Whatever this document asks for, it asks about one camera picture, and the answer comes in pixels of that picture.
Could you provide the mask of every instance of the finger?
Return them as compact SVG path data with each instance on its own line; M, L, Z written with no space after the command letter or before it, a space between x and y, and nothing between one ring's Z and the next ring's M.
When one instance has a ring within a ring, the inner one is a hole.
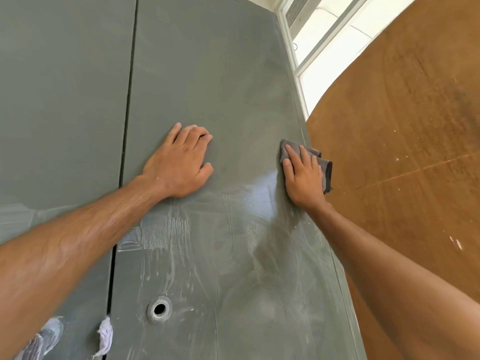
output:
M195 148L198 139L202 135L208 135L207 129L205 127L194 127L188 133L187 139L185 140L185 145L188 146L190 149Z
M286 152L288 153L288 156L290 157L290 161L292 162L293 169L298 172L300 171L303 167L302 160L300 159L299 155L293 151L292 147L290 145L285 145Z
M308 155L307 149L303 145L300 145L300 156L303 165L307 168L312 167L312 163L310 162L310 156Z
M311 163L311 169L314 171L314 172L317 172L318 171L318 160L317 160L317 156L316 155L311 155L311 158L310 158L310 163Z
M179 133L177 138L175 139L175 144L182 145L185 143L185 140L187 140L187 136L193 128L197 127L197 125L190 125L185 128L183 128Z
M177 135L179 134L180 130L182 129L182 124L180 122L177 122L175 125L173 125L172 129L168 133L168 135L165 138L164 144L171 145L177 138Z
M198 151L202 157L205 156L205 152L207 151L208 143L210 143L213 139L213 135L203 135L198 139L197 145L195 145L195 151Z
M213 173L213 167L210 163L205 163L197 173L198 188L202 187Z
M285 182L292 182L295 179L295 173L293 173L293 165L289 158L285 158L282 161L283 173L285 174Z

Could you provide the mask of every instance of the microfiber cloth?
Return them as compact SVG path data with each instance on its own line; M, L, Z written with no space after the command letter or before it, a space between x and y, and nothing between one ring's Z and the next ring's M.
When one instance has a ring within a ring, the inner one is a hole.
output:
M283 162L285 158L289 157L289 153L287 153L287 150L285 149L285 145L290 145L290 147L298 154L300 155L300 147L298 144L285 140L283 139L282 142L280 143L280 163ZM332 188L332 166L333 163L329 160L322 159L322 153L318 150L312 149L312 148L306 148L308 151L308 155L311 156L316 156L318 165L321 168L322 176L321 176L321 187L323 188L323 193L329 193L333 188Z

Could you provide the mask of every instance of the hand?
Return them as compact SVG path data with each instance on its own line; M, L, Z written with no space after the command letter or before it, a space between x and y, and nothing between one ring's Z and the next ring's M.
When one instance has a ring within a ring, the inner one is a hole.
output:
M208 143L213 139L205 127L177 122L165 142L148 159L142 177L153 188L158 200L185 197L202 187L213 173L204 161Z
M304 211L311 211L327 203L322 188L322 169L317 157L309 157L307 149L300 145L300 155L290 145L285 145L290 159L283 160L286 192L294 204Z

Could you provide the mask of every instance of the metal ring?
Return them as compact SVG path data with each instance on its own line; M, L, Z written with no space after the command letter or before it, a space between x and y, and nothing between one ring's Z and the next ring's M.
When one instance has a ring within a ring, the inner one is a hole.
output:
M172 314L172 301L167 296L154 298L147 307L147 317L154 323L167 321Z

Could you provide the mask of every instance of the plywood floor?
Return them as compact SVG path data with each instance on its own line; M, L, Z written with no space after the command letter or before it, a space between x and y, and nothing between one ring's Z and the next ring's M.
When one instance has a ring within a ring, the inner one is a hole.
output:
M334 207L480 302L480 0L416 0L307 121ZM401 359L350 285L369 360Z

